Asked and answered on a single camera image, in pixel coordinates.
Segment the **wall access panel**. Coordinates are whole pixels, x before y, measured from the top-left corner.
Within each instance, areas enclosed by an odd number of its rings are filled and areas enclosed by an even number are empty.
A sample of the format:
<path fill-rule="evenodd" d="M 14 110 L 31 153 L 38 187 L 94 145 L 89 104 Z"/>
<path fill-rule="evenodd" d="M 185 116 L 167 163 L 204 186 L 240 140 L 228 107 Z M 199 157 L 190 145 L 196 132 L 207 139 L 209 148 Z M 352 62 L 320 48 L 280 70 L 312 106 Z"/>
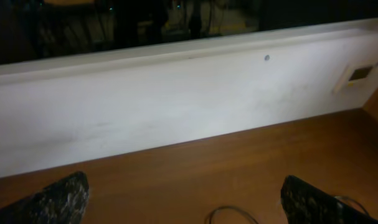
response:
<path fill-rule="evenodd" d="M 336 82 L 332 92 L 336 94 L 347 87 L 364 83 L 375 72 L 377 67 L 378 62 L 348 64 Z"/>

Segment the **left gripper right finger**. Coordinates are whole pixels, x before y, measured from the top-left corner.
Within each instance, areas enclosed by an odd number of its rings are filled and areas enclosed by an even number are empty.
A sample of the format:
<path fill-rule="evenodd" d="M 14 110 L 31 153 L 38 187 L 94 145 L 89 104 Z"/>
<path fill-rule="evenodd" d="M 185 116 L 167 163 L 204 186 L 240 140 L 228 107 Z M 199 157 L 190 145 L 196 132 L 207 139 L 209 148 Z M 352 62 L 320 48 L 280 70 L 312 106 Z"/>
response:
<path fill-rule="evenodd" d="M 378 220 L 293 175 L 285 177 L 281 204 L 289 224 L 378 224 Z"/>

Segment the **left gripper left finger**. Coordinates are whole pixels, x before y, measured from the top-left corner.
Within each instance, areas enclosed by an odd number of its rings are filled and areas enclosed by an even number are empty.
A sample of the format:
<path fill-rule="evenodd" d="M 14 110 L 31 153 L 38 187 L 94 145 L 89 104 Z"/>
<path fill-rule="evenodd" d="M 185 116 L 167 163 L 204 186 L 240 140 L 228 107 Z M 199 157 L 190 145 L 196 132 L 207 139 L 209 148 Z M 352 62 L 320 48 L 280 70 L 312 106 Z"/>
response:
<path fill-rule="evenodd" d="M 0 209 L 0 223 L 80 224 L 89 199 L 89 184 L 78 171 L 41 191 Z"/>

